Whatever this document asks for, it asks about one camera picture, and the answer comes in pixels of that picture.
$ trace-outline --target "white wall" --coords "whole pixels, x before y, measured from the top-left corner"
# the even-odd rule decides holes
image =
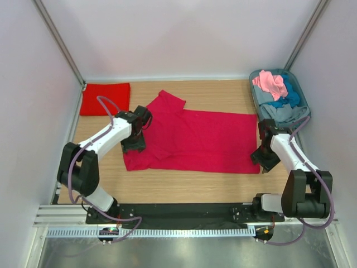
[[[334,176],[339,220],[357,254],[357,1],[331,1],[292,72],[311,107],[308,156]]]
[[[1,267],[24,267],[80,86],[29,0],[0,2]]]
[[[284,67],[318,0],[44,0],[86,80]]]

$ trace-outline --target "wooden surface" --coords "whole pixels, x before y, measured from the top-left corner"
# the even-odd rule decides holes
[[[146,106],[164,89],[186,100],[186,109],[255,113],[247,80],[131,83],[130,109]],[[97,133],[109,118],[80,117],[74,142]],[[120,144],[99,163],[100,184],[119,203],[251,202],[257,193],[282,193],[287,173],[279,164],[267,174],[222,174],[178,170],[126,171]],[[59,203],[70,203],[62,188]]]

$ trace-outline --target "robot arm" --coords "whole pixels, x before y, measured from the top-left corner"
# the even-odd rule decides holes
[[[261,207],[264,211],[283,213],[287,217],[326,218],[330,212],[327,193],[307,164],[315,170],[332,190],[332,176],[328,171],[321,171],[301,151],[295,138],[291,138],[291,130],[278,128],[273,119],[259,122],[261,146],[252,153],[255,164],[269,172],[280,161],[289,173],[282,195],[262,194]],[[291,144],[301,157],[293,151]],[[306,192],[306,185],[311,192]]]
[[[124,153],[128,150],[145,149],[146,144],[142,134],[142,127],[150,124],[152,115],[145,107],[138,106],[134,112],[120,111],[113,119],[112,129],[101,139],[92,142],[96,137],[110,128],[110,124],[104,127],[91,138],[74,144],[69,142],[65,145],[60,161],[57,180],[68,186],[68,170],[74,156],[81,148],[91,143],[86,150],[80,154],[71,175],[72,189],[86,198],[91,204],[98,207],[107,215],[116,217],[118,215],[118,202],[99,186],[98,162],[119,142]]]

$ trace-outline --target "laundry basket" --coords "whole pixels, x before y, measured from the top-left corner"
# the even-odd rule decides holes
[[[255,108],[257,110],[259,121],[261,121],[263,119],[266,119],[266,118],[264,118],[264,115],[262,113],[261,107],[258,104],[257,96],[255,94],[255,90],[254,90],[254,86],[253,86],[253,79],[259,75],[260,71],[262,71],[262,70],[256,70],[256,71],[252,72],[250,74],[250,76],[249,76],[250,89],[252,91],[254,105],[255,105]],[[308,104],[307,104],[307,101],[305,99],[305,96],[303,95],[303,92],[301,90],[301,87],[300,87],[295,75],[293,75],[291,72],[283,70],[283,69],[273,69],[273,70],[265,70],[265,71],[270,71],[273,75],[284,75],[284,74],[288,75],[289,83],[292,85],[293,90],[300,97],[300,102],[299,102],[299,104],[297,106],[298,107],[302,107],[302,106],[307,106],[308,107]],[[301,123],[296,124],[293,128],[297,128],[300,124]],[[288,123],[277,123],[278,127],[289,127],[290,125],[291,125],[290,123],[289,124]]]

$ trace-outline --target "red cloth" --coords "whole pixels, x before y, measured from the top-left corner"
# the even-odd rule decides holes
[[[104,96],[112,100],[121,110],[129,110],[130,84],[88,84],[83,91],[83,101],[80,108],[81,116],[107,116],[106,111],[97,101],[97,96]],[[110,113],[115,115],[117,109],[104,101]]]
[[[257,117],[185,110],[186,101],[161,91],[147,108],[146,149],[124,154],[127,170],[175,169],[259,173],[250,155],[257,148]]]

